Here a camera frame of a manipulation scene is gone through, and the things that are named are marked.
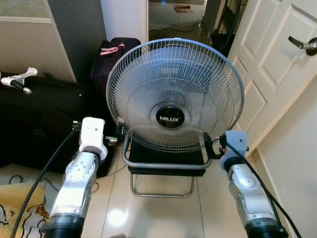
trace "metal chair leg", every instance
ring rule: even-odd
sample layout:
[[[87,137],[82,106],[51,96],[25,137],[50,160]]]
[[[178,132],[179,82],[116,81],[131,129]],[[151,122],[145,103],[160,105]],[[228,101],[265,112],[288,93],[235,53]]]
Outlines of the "metal chair leg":
[[[192,182],[190,185],[190,190],[185,193],[185,194],[169,194],[169,193],[142,193],[139,192],[136,189],[136,184],[134,184],[133,182],[133,174],[131,174],[131,180],[130,180],[130,187],[131,187],[131,191],[135,194],[138,195],[139,197],[172,197],[172,198],[186,198],[189,197],[194,190],[194,181],[195,181],[195,177],[192,177]]]

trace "white wall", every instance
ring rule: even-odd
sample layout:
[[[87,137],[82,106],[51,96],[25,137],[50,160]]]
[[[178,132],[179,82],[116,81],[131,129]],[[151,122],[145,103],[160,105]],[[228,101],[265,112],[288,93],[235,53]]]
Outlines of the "white wall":
[[[258,146],[275,193],[302,237],[317,234],[317,78]]]
[[[101,0],[107,39],[148,39],[148,0]]]

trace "electric fan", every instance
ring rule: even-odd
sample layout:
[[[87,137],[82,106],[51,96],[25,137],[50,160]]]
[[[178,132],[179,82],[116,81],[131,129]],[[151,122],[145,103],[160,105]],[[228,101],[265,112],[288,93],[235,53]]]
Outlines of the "electric fan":
[[[158,151],[198,150],[231,129],[244,102],[241,79],[222,54],[180,38],[127,52],[106,87],[111,115],[132,140]]]

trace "black cable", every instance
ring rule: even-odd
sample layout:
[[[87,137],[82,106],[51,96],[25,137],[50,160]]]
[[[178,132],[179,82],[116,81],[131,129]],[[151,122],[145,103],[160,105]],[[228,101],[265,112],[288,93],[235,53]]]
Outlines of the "black cable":
[[[95,182],[95,184],[97,184],[97,188],[94,191],[91,191],[91,193],[97,192],[99,189],[99,183]]]
[[[123,170],[126,166],[127,166],[127,165],[125,164],[125,165],[124,165],[124,166],[122,166],[120,169],[118,169],[118,170],[114,171],[114,172],[113,172],[113,173],[111,173],[111,174],[108,174],[106,177],[112,176],[112,175],[116,174],[117,172],[120,172],[120,171],[121,171],[121,170]]]
[[[60,144],[60,146],[55,150],[54,154],[51,156],[51,158],[49,159],[49,161],[47,162],[47,164],[45,165],[45,167],[43,168],[43,170],[41,171],[40,175],[37,177],[37,179],[35,180],[34,184],[32,185],[28,195],[26,196],[23,205],[21,207],[21,210],[19,211],[19,214],[16,218],[14,227],[12,229],[12,233],[10,238],[15,238],[16,232],[18,230],[18,226],[19,223],[21,221],[21,218],[23,216],[23,212],[25,211],[26,206],[28,205],[31,196],[33,194],[33,192],[35,191],[37,185],[39,184],[41,178],[43,177],[43,175],[45,174],[45,172],[48,170],[48,168],[50,167],[51,163],[53,162],[53,160],[55,159],[56,155],[60,152],[60,150],[64,147],[64,145],[66,144],[66,142],[75,134],[76,132],[76,128],[73,128],[73,130],[70,132],[70,134],[64,139],[64,141]]]
[[[10,178],[10,180],[9,180],[9,184],[11,184],[12,179],[15,178],[15,177],[19,177],[19,178],[20,178],[20,182],[19,182],[19,183],[22,183],[23,177],[22,177],[21,175],[13,175],[13,176]]]
[[[151,32],[151,31],[162,32],[162,31],[165,31],[165,30],[170,30],[170,31],[177,31],[177,32],[182,32],[182,33],[188,33],[188,32],[192,32],[192,31],[194,30],[194,26],[195,26],[196,24],[199,24],[199,23],[201,23],[201,21],[194,23],[194,24],[192,25],[192,29],[189,30],[189,31],[179,31],[179,30],[175,30],[175,29],[171,29],[171,28],[163,28],[163,29],[161,29],[161,30],[153,29],[153,30],[150,30],[149,32]]]
[[[279,202],[275,199],[275,197],[270,193],[270,191],[266,188],[264,182],[262,181],[262,179],[260,178],[260,176],[258,175],[258,173],[255,171],[255,169],[253,169],[252,165],[249,163],[249,161],[247,161],[247,159],[239,152],[237,151],[232,145],[230,145],[228,142],[226,142],[226,145],[232,149],[242,160],[244,163],[246,163],[246,165],[249,167],[249,169],[251,170],[251,172],[255,175],[255,177],[258,179],[261,187],[263,188],[263,190],[265,191],[266,195],[268,196],[268,198],[270,200],[272,200],[276,206],[280,209],[280,211],[283,213],[283,215],[286,217],[286,219],[288,220],[288,222],[290,223],[292,229],[294,230],[296,236],[298,238],[302,238],[301,234],[299,233],[299,231],[297,230],[294,222],[292,221],[292,219],[290,218],[290,216],[287,214],[287,212],[284,210],[284,208],[279,204]]]
[[[48,178],[44,178],[42,179],[40,182],[43,182],[43,181],[46,181],[46,183],[48,183],[56,192],[59,192],[59,189],[57,187],[55,187],[51,181],[49,181]]]

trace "white door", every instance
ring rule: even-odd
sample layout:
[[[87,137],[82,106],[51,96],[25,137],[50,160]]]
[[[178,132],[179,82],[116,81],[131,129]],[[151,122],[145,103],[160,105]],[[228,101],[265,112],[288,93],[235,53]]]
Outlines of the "white door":
[[[317,0],[249,0],[229,59],[245,87],[237,127],[247,131],[250,151],[317,80],[317,55],[307,55],[289,36],[304,43],[317,37]]]

